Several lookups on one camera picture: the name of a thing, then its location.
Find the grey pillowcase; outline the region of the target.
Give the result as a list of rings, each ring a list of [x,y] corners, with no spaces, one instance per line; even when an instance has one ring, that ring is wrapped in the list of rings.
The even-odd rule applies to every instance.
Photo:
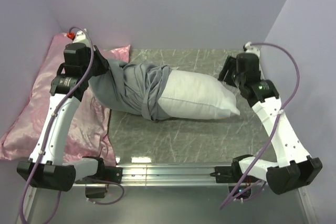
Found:
[[[116,59],[109,59],[108,63],[106,73],[89,80],[94,96],[103,106],[150,121],[170,118],[159,105],[172,72],[169,66],[147,62],[137,65]]]

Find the white pillow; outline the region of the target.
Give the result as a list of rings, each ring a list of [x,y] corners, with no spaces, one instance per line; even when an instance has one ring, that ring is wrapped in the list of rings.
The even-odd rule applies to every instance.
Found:
[[[216,78],[172,70],[158,104],[172,118],[219,120],[240,115],[236,96]]]

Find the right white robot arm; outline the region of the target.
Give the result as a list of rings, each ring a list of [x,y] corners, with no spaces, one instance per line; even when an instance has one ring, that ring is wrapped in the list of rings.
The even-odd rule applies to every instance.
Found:
[[[267,182],[277,195],[310,185],[323,165],[301,144],[283,108],[275,85],[261,77],[259,57],[243,52],[229,56],[218,77],[220,82],[237,87],[266,130],[268,144],[273,146],[276,162],[250,154],[233,158],[231,175],[237,182],[254,177]]]

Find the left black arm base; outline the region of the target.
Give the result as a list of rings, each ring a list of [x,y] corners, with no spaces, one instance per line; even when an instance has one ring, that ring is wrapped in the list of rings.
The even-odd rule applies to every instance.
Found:
[[[92,175],[86,177],[84,182],[85,194],[89,199],[104,199],[108,194],[109,182],[121,184],[123,168],[121,167],[105,167],[101,175]]]

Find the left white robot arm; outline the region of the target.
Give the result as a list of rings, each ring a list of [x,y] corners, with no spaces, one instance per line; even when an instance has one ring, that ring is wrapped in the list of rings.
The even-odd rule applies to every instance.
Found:
[[[64,62],[50,85],[49,110],[39,140],[28,160],[17,165],[17,172],[27,185],[69,191],[80,179],[88,177],[93,183],[105,179],[101,157],[85,156],[79,161],[64,163],[64,149],[89,79],[108,70],[108,61],[97,46],[87,47],[80,42],[65,46]]]

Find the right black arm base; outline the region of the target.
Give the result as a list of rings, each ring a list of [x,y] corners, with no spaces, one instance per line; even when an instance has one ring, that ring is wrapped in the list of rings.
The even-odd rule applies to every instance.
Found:
[[[215,177],[216,183],[227,183],[233,184],[240,180],[242,172],[240,168],[235,168],[234,165],[231,166],[216,166],[214,167],[214,172],[210,176]],[[245,188],[249,187],[253,182],[257,180],[251,176],[246,176],[246,178],[241,183],[240,187],[234,193],[234,196],[242,192]]]

